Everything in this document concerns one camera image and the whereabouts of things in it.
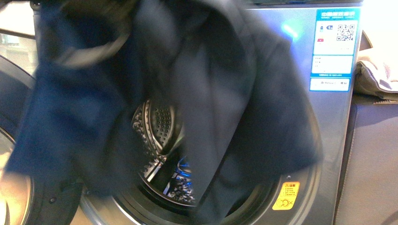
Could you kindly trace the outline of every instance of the laundry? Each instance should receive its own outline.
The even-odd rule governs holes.
[[[99,195],[128,189],[147,161],[131,119],[149,98],[181,112],[193,224],[220,221],[256,184],[321,158],[290,43],[238,1],[141,1],[124,44],[101,57],[84,50],[120,40],[112,22],[41,7],[36,86],[7,171],[81,177]],[[58,60],[68,49],[95,60]]]

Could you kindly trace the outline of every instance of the warning sticker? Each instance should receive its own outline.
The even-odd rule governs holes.
[[[281,192],[276,200],[273,210],[290,210],[293,208],[299,193],[300,182],[285,182],[282,185]]]

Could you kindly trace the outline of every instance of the front-load washing machine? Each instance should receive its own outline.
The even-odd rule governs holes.
[[[361,4],[361,0],[255,0],[247,4],[250,13],[260,16],[291,41],[300,72],[298,85],[307,90],[318,120],[324,158],[317,165],[285,174],[267,186],[257,186],[230,209],[223,224],[333,223],[352,96],[352,71],[360,39]],[[134,120],[145,120],[146,110],[173,114],[170,107],[151,106],[145,102],[137,110],[132,118],[133,128],[137,129]],[[165,122],[172,123],[173,118]],[[159,134],[152,136],[152,144],[161,146],[156,138],[160,138]],[[190,195],[194,184],[189,163],[175,152],[178,151],[154,154],[154,160],[145,168],[142,184],[131,187],[127,193],[97,198],[83,188],[81,210],[95,225],[187,224],[187,214],[194,207],[195,198]],[[50,204],[46,210],[51,211],[52,205],[56,204]],[[74,204],[69,206],[73,212],[76,210]],[[58,222],[67,224],[68,220]]]

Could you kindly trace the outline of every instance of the blue sticker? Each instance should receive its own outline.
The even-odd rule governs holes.
[[[360,8],[318,9],[310,90],[348,91]]]

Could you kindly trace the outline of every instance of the washing machine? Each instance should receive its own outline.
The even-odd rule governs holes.
[[[361,34],[361,6],[361,0],[254,0],[247,4],[250,13],[257,14],[291,42],[291,52],[299,68],[298,85],[307,90],[318,120],[323,160],[302,171],[284,174],[268,185],[257,186],[230,209],[222,224],[333,223],[352,98],[352,71]],[[35,17],[39,17],[39,7],[33,8]],[[15,76],[8,72],[5,77]],[[18,73],[17,77],[27,79],[27,74]],[[25,85],[25,91],[19,94],[19,108],[31,86]],[[146,108],[151,108],[150,102],[143,103],[137,110],[132,124],[134,120],[145,120],[142,114]],[[156,110],[166,114],[173,111],[169,107]],[[13,128],[4,125],[10,136],[15,133],[18,119],[14,118]],[[30,181],[30,187],[34,186],[32,183],[34,181]],[[47,215],[52,213],[49,220],[57,224],[70,223],[78,208],[72,221],[75,224],[79,224],[77,221],[81,218],[78,217],[82,217],[85,223],[93,225],[184,225],[189,223],[187,215],[195,207],[192,202],[195,198],[190,195],[194,184],[189,167],[184,156],[178,154],[155,155],[143,173],[143,182],[117,196],[99,198],[78,180],[66,184],[63,187],[68,188],[57,193],[43,184],[49,192],[42,191],[43,194],[36,197],[30,195],[30,201],[37,197],[44,199],[42,211]],[[76,196],[80,196],[78,205]],[[62,209],[68,211],[68,216],[59,219],[57,212]]]

